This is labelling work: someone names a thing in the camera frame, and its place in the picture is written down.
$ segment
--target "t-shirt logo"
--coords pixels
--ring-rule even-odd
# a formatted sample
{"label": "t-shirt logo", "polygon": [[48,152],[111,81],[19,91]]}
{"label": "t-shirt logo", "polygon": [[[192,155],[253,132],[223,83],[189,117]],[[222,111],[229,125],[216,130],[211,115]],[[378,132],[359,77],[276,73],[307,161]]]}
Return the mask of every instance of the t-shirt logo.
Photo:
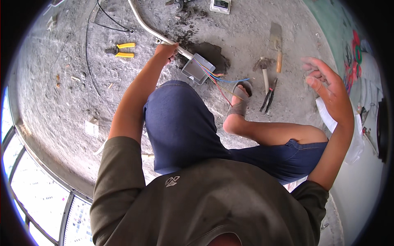
{"label": "t-shirt logo", "polygon": [[166,187],[176,185],[177,182],[175,182],[175,181],[177,181],[179,178],[180,178],[180,176],[175,176],[175,177],[171,177],[171,178],[167,179],[165,182]]}

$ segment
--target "foot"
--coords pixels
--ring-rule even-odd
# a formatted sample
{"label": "foot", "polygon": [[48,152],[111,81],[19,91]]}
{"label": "foot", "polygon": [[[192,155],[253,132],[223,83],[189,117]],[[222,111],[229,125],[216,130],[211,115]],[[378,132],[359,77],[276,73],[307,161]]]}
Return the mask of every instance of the foot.
{"label": "foot", "polygon": [[[240,88],[247,96],[249,96],[242,85],[238,85],[238,88]],[[235,105],[241,101],[242,99],[239,99],[236,96],[232,96],[231,105]],[[227,133],[238,135],[239,130],[243,128],[245,122],[246,120],[244,116],[239,114],[230,114],[223,122],[223,129]]]}

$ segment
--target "hammer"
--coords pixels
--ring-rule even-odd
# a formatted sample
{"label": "hammer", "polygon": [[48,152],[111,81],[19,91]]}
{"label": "hammer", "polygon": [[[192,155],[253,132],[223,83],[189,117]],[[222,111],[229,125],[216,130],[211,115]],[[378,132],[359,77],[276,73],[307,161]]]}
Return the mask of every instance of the hammer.
{"label": "hammer", "polygon": [[275,59],[271,58],[265,58],[264,56],[260,57],[260,60],[258,60],[255,65],[253,66],[253,72],[255,72],[258,68],[260,68],[263,71],[263,76],[264,76],[264,86],[266,89],[266,94],[268,94],[269,91],[269,83],[268,83],[268,74],[267,74],[267,68],[271,63],[276,62]]}

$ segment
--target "olive green t-shirt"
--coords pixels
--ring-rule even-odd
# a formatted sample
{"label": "olive green t-shirt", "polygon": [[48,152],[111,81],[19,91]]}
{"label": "olive green t-shirt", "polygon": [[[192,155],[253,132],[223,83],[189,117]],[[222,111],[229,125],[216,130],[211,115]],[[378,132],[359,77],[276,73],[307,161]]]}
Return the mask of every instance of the olive green t-shirt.
{"label": "olive green t-shirt", "polygon": [[90,210],[98,245],[205,246],[235,233],[242,246],[317,245],[328,192],[305,181],[289,193],[251,164],[208,159],[147,186],[140,145],[105,144]]}

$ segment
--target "yellow-handled pliers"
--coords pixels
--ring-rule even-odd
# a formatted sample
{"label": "yellow-handled pliers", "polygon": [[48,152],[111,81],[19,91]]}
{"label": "yellow-handled pliers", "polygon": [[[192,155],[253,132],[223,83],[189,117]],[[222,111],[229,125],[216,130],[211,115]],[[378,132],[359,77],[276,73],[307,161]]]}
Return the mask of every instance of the yellow-handled pliers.
{"label": "yellow-handled pliers", "polygon": [[135,46],[136,46],[136,43],[117,44],[116,47],[114,47],[114,48],[106,49],[105,53],[106,54],[113,54],[115,56],[120,56],[120,57],[133,58],[134,53],[122,53],[122,52],[119,52],[119,49],[135,47]]}

